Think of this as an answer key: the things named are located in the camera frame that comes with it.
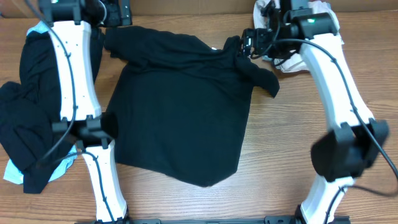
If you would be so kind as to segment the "black t-shirt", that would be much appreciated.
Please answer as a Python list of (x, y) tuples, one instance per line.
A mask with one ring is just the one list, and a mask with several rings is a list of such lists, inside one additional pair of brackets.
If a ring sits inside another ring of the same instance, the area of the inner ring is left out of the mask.
[(276, 96), (269, 70), (198, 37), (139, 26), (108, 29), (104, 47), (126, 62), (107, 110), (118, 120), (115, 160), (200, 187), (239, 164), (254, 87)]

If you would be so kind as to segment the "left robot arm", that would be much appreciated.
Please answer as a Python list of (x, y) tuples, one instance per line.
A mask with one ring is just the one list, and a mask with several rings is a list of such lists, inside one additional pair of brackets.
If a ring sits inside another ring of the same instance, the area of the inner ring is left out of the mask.
[(48, 27), (61, 91), (60, 121), (52, 124), (61, 141), (83, 156), (96, 200), (95, 223), (130, 223), (114, 159), (118, 123), (104, 113), (91, 66), (91, 34), (98, 27), (132, 23), (129, 1), (39, 1), (37, 17)]

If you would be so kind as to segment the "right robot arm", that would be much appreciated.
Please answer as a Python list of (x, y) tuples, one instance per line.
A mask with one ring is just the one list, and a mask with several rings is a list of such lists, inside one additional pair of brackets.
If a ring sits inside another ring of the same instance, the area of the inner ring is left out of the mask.
[(311, 148), (316, 172), (307, 198), (286, 223), (348, 223), (335, 217), (346, 191), (382, 153), (389, 128), (366, 106), (343, 53), (340, 25), (329, 10), (309, 1), (258, 1), (243, 54), (275, 66), (298, 55), (310, 72), (326, 116), (327, 133)]

